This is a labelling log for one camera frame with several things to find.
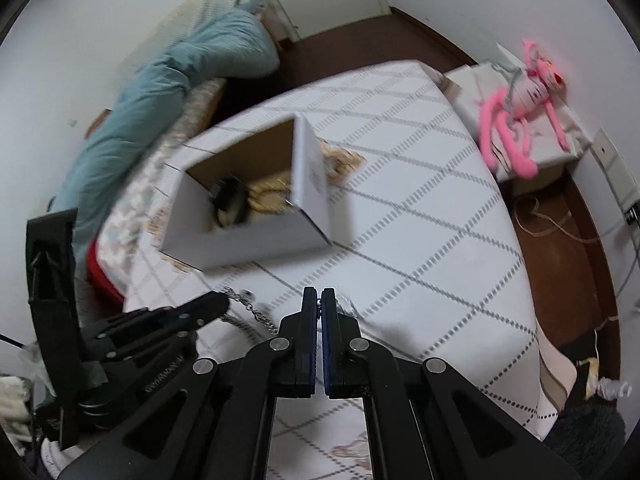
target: checkered pattern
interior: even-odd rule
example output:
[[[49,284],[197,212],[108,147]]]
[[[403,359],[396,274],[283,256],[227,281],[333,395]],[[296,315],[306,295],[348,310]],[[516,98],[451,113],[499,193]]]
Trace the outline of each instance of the checkered pattern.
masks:
[[[300,309],[305,286],[336,288],[364,320],[363,334],[398,356],[447,360],[536,434],[555,416],[540,388],[536,319],[508,212],[473,140],[416,61],[345,73],[294,90],[225,121],[180,150],[154,197],[166,205],[180,169],[291,112],[329,144],[366,158],[330,190],[333,246],[264,262],[184,272],[143,235],[126,310],[178,305],[208,290],[247,289],[276,322]],[[200,330],[217,361],[268,337],[240,305]],[[319,372],[318,383],[322,375]],[[371,477],[359,400],[278,401],[268,478]]]

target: pink panther plush toy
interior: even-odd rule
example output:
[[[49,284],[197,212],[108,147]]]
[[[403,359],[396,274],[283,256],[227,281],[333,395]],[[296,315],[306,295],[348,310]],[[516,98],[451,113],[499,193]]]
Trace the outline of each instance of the pink panther plush toy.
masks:
[[[482,158],[489,169],[495,173],[498,161],[491,148],[491,129],[494,114],[498,110],[495,117],[495,127],[511,161],[514,173],[522,178],[534,178],[538,174],[538,166],[529,158],[531,131],[525,117],[526,114],[542,103],[556,136],[558,136],[558,143],[566,152],[569,151],[570,146],[558,121],[550,96],[551,92],[559,92],[563,88],[564,79],[558,69],[538,51],[535,42],[522,40],[522,43],[524,44],[527,78],[516,78],[511,85],[501,88],[482,104],[479,144]],[[513,140],[513,132],[510,129],[510,124],[513,121],[519,122],[522,127],[520,148]]]

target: red cloth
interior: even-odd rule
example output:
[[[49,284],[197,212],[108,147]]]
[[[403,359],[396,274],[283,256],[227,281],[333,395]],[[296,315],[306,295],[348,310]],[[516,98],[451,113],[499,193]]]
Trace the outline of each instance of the red cloth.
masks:
[[[120,291],[115,288],[115,286],[113,286],[113,283],[109,281],[106,274],[98,264],[96,245],[97,240],[94,240],[89,247],[89,251],[86,256],[87,281],[91,283],[98,297],[108,304],[110,310],[115,309],[118,312],[122,312],[124,296],[120,294]]]

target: white box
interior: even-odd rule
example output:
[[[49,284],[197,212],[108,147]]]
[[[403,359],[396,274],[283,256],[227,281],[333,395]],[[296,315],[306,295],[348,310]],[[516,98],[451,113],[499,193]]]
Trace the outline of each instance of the white box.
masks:
[[[283,214],[252,212],[225,229],[214,223],[209,189],[233,175],[246,185],[290,169],[293,204]],[[182,173],[160,251],[200,270],[330,245],[324,160],[311,125],[296,114],[215,153]]]

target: wall socket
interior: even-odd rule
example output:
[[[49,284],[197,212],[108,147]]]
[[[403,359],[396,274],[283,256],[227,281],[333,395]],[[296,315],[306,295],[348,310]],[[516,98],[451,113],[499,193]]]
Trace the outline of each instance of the wall socket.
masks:
[[[640,201],[640,187],[602,128],[593,139],[591,151],[602,167],[622,213],[627,213],[633,204]]]

